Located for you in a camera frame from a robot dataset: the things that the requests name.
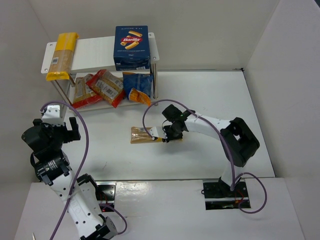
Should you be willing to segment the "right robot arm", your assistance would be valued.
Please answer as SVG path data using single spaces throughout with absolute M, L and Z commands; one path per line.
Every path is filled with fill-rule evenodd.
M 247 161 L 260 147 L 260 142 L 246 122 L 240 117 L 223 120 L 201 115 L 194 110 L 182 112 L 173 104 L 165 108 L 162 115 L 171 123 L 164 127 L 168 140 L 182 136 L 183 132 L 194 132 L 221 142 L 230 167 L 226 168 L 220 179 L 233 191 Z

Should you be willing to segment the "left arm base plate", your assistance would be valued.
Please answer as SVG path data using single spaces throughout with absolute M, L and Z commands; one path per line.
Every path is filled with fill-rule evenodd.
M 115 198 L 116 198 L 116 185 L 115 181 L 97 181 L 97 189 L 95 196 L 99 207 L 104 213 L 114 212 L 108 206 L 115 207 Z

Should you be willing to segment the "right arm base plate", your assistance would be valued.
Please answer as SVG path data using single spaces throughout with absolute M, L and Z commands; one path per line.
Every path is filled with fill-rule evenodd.
M 250 209 L 250 199 L 245 181 L 240 181 L 234 191 L 219 180 L 204 180 L 202 182 L 205 209 L 209 210 L 230 210 L 238 209 L 239 203 L 243 209 Z

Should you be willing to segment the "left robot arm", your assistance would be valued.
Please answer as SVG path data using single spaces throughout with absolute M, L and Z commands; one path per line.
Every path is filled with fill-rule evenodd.
M 93 178 L 76 177 L 63 144 L 81 139 L 75 117 L 70 117 L 71 129 L 65 124 L 49 124 L 34 119 L 33 126 L 21 136 L 32 149 L 30 163 L 36 177 L 51 188 L 67 206 L 81 240 L 110 240 L 118 234 L 113 221 L 103 216 L 96 198 L 98 189 Z

